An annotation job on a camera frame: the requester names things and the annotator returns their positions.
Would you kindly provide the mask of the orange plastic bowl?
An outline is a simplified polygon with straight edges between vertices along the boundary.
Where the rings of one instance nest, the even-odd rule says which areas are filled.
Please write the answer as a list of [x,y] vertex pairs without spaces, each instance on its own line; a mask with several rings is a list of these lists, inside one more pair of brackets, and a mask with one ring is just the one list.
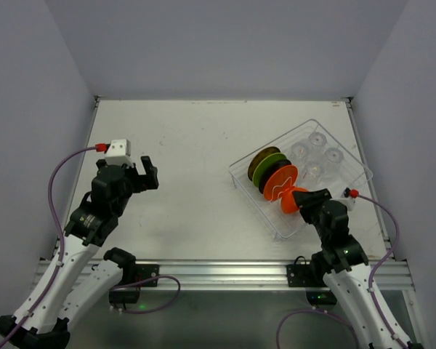
[[280,207],[284,214],[293,214],[299,211],[294,199],[294,192],[307,192],[307,189],[301,187],[290,187],[280,196]]

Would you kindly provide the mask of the orange plastic plate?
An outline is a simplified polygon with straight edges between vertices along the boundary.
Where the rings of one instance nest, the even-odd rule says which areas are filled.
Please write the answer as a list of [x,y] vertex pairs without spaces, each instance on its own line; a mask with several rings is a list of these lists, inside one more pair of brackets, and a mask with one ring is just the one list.
[[299,170],[294,165],[278,169],[265,184],[263,196],[267,201],[276,201],[287,189],[294,187],[299,176]]

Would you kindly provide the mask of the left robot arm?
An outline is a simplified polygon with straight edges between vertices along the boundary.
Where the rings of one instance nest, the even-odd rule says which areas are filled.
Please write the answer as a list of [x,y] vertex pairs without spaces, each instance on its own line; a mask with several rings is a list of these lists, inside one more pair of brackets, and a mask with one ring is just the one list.
[[158,188],[158,170],[149,156],[141,158],[144,174],[123,160],[97,161],[97,174],[68,224],[60,229],[60,246],[27,300],[12,314],[0,317],[0,348],[65,348],[70,329],[98,299],[118,285],[137,282],[136,258],[108,250],[82,283],[76,281],[118,226],[135,193]]

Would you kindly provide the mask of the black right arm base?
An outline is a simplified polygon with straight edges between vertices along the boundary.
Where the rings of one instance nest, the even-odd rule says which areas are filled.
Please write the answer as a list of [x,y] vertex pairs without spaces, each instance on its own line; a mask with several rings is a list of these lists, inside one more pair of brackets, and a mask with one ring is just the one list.
[[304,256],[286,265],[286,279],[288,287],[305,290],[307,301],[316,308],[332,308],[337,304],[333,292],[315,275],[311,262]]

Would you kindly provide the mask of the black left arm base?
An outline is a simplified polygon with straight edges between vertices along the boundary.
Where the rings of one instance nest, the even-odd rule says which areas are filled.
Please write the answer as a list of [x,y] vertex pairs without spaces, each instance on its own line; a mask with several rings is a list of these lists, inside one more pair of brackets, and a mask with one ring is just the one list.
[[[160,266],[158,264],[137,264],[137,259],[133,254],[119,248],[108,250],[103,259],[114,262],[122,269],[122,278],[118,286],[144,281],[159,274]],[[126,310],[127,305],[137,303],[140,291],[141,286],[136,286],[134,289],[109,291],[108,299],[112,306],[121,306],[123,310]]]

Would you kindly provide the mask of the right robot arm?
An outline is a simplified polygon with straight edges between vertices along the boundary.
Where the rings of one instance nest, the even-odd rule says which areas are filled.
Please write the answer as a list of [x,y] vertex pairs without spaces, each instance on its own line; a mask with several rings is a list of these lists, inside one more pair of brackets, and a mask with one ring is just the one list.
[[334,294],[358,348],[422,348],[413,342],[394,317],[375,280],[387,252],[371,265],[360,243],[350,233],[349,211],[360,197],[357,190],[345,189],[333,198],[327,189],[295,191],[295,204],[304,221],[312,225],[321,242],[321,251],[310,261],[313,274]]

